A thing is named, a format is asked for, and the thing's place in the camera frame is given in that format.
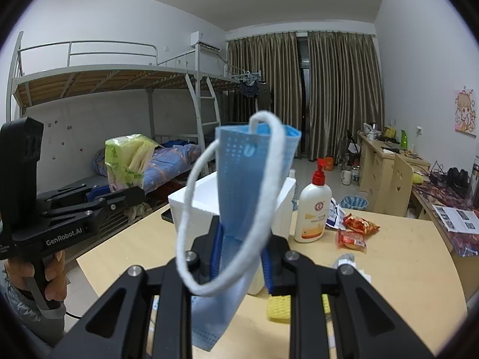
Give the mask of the wooden smiley chair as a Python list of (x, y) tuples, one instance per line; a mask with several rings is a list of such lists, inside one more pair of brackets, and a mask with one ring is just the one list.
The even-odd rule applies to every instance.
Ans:
[(384, 212), (391, 216), (404, 217), (413, 187), (413, 167), (401, 156), (395, 156), (393, 173), (390, 180), (388, 199)]

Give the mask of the brown curtains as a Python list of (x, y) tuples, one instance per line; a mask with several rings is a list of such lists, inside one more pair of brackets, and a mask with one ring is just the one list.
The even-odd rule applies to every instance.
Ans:
[[(231, 40), (227, 57), (235, 73), (261, 75), (272, 96), (269, 110), (300, 130), (298, 157), (338, 159), (347, 134), (365, 123), (383, 127), (384, 99), (376, 37), (320, 31), (304, 36), (270, 33)], [(242, 123), (258, 109), (240, 90), (222, 100), (222, 120)]]

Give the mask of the blue face mask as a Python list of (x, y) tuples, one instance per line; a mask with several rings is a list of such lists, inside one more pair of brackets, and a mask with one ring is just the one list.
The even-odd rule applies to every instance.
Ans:
[[(193, 295), (192, 343), (199, 349), (210, 351), (218, 343), (257, 274), (299, 140), (298, 130), (270, 111), (258, 111), (246, 125), (219, 127), (188, 177), (176, 268)], [(219, 224), (213, 249), (202, 259), (209, 271), (195, 276), (186, 260), (187, 235), (196, 180), (211, 156), (217, 160)]]

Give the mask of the red snack packet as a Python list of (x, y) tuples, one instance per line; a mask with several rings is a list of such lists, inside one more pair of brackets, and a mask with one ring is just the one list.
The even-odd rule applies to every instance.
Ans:
[(336, 242), (340, 248), (358, 250), (364, 253), (367, 250), (365, 238), (359, 232), (339, 229), (336, 234)]

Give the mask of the grey sock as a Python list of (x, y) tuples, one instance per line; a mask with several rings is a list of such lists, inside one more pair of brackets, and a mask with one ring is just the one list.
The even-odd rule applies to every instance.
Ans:
[(340, 266), (346, 265), (346, 264), (356, 267), (357, 265), (356, 265), (355, 259), (356, 259), (355, 255), (352, 253), (346, 253), (346, 254), (340, 255), (340, 257), (338, 257), (333, 263), (332, 268), (338, 269)]

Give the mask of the patterned cloth covered desk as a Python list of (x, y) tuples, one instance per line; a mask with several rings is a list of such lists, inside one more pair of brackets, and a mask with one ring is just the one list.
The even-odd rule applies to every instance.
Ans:
[(429, 181), (413, 186), (411, 201), (421, 208), (419, 218), (435, 225), (470, 299), (478, 291), (478, 210), (450, 188)]

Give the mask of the green spray bottle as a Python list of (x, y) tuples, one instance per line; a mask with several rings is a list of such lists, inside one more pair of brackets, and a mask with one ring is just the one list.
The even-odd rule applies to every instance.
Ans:
[(408, 145), (407, 132), (405, 130), (401, 130), (400, 146), (403, 150), (407, 150), (407, 145)]

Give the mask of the orange snack packet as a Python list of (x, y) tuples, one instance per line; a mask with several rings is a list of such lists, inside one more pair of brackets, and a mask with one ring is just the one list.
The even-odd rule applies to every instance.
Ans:
[(346, 229), (357, 232), (366, 238), (379, 230), (379, 226), (372, 221), (363, 219), (359, 216), (353, 216), (352, 214), (346, 215), (342, 219), (342, 224)]

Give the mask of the printed paper sheet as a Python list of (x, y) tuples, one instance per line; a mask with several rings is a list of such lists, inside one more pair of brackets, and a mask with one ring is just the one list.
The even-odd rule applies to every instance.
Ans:
[(433, 210), (449, 232), (479, 234), (479, 220), (473, 211), (433, 205)]

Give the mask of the blue white sachet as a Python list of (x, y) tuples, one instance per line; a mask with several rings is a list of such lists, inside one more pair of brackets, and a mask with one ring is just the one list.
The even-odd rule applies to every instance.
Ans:
[(338, 205), (334, 198), (331, 199), (328, 216), (325, 222), (325, 226), (332, 230), (345, 230), (346, 227), (343, 223), (347, 213)]

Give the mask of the anime wall poster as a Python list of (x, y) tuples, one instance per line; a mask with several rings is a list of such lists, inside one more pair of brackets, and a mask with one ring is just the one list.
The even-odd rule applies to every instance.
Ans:
[(476, 93), (464, 87), (455, 94), (455, 131), (476, 137), (477, 118)]

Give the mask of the orange container on floor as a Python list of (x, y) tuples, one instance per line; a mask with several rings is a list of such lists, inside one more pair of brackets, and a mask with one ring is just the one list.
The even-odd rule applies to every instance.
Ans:
[(324, 159), (324, 169), (325, 171), (332, 171), (334, 169), (334, 158), (332, 156), (327, 156)]

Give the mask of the green tissue pack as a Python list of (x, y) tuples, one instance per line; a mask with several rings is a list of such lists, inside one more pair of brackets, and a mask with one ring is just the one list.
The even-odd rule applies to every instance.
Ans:
[(112, 192), (144, 187), (145, 172), (159, 144), (145, 135), (111, 138), (105, 142), (105, 165)]

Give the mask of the white tissue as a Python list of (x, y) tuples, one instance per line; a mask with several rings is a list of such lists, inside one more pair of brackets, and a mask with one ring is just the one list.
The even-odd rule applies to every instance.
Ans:
[(363, 278), (365, 278), (365, 280), (367, 280), (371, 284), (371, 275), (366, 274), (363, 269), (358, 269), (356, 265), (354, 266), (354, 268), (359, 272), (359, 274), (361, 274)]

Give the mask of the white air conditioner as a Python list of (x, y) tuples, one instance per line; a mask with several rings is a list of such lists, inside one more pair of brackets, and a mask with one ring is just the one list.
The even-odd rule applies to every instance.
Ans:
[(219, 47), (216, 47), (215, 45), (212, 45), (208, 43), (207, 41), (203, 40), (203, 33), (200, 31), (196, 31), (194, 33), (191, 33), (190, 35), (190, 46), (195, 49), (197, 46), (203, 47), (205, 49), (213, 50), (214, 52), (220, 52), (222, 49)]

